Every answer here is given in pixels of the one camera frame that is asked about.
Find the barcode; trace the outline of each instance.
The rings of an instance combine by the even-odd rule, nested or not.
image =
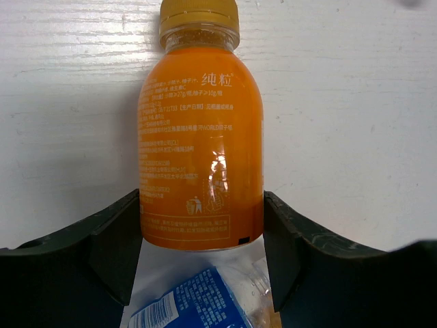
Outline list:
[[[163,328],[179,318],[173,292],[159,301],[150,304],[135,314],[129,321],[128,328]]]

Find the bottle neck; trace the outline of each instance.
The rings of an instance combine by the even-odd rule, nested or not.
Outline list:
[[[163,37],[166,53],[192,47],[219,48],[233,52],[239,41],[239,35],[234,31],[205,23],[182,25]]]

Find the tabletop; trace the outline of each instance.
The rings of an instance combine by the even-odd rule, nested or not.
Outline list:
[[[264,102],[265,189],[372,247],[437,238],[437,3],[237,2],[236,55]],[[0,0],[0,247],[138,187],[159,6]],[[147,247],[143,258],[177,257]]]

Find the bottle label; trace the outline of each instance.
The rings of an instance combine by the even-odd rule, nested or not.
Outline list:
[[[216,268],[186,280],[132,316],[128,328],[249,328]]]
[[[193,62],[141,91],[141,228],[163,247],[233,247],[262,232],[261,103],[231,68]]]

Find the white wooden surface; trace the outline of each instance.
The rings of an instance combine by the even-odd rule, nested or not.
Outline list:
[[[138,186],[136,102],[163,55],[159,5],[0,0],[0,247],[54,232]],[[236,53],[264,99],[266,189],[373,247],[437,238],[437,3],[238,5]],[[145,244],[136,290],[180,258]]]

